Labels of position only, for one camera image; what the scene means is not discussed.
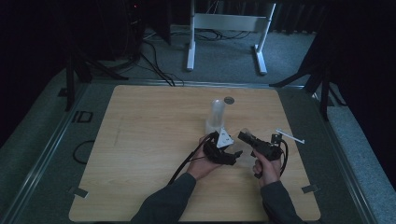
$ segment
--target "white stick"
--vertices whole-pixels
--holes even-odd
[[[283,134],[283,135],[285,135],[285,136],[287,136],[287,137],[289,137],[289,138],[291,138],[291,139],[293,139],[293,140],[299,142],[299,143],[305,144],[305,140],[297,139],[297,138],[291,136],[290,134],[284,133],[281,129],[276,129],[276,131],[277,131],[278,133],[281,133],[281,134]]]

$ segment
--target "person's left hand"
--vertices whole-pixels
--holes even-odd
[[[201,143],[204,138],[205,136],[200,138],[199,143]],[[187,168],[187,173],[192,175],[196,180],[204,178],[209,175],[210,172],[221,166],[221,164],[216,164],[205,156],[204,145],[195,152],[192,160],[193,161],[190,162],[189,168]]]

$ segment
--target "translucent container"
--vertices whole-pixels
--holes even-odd
[[[214,131],[220,133],[221,128],[224,127],[224,108],[224,101],[214,100],[212,102],[209,115],[205,121],[206,134],[213,133]]]

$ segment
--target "black mechanical tool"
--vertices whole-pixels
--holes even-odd
[[[213,132],[209,135],[209,139],[204,144],[204,153],[210,161],[217,164],[234,165],[236,159],[239,158],[243,151],[237,151],[234,154],[227,153],[224,150],[228,147],[217,147],[219,141],[219,133]]]
[[[240,132],[238,134],[238,138],[241,139],[243,142],[249,144],[251,147],[256,149],[260,154],[262,154],[268,161],[275,161],[278,160],[282,154],[283,150],[280,148],[280,144],[284,143],[285,141],[282,139],[282,134],[274,133],[271,137],[271,143],[262,141],[261,139],[257,138],[251,133],[243,133]],[[252,157],[256,157],[253,151],[250,154]],[[255,174],[258,179],[262,177],[262,174]]]

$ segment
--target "person's right arm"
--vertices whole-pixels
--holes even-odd
[[[271,222],[276,224],[304,223],[294,209],[288,191],[280,181],[280,160],[268,161],[254,150],[257,157],[253,172],[262,173],[259,179],[262,206]]]

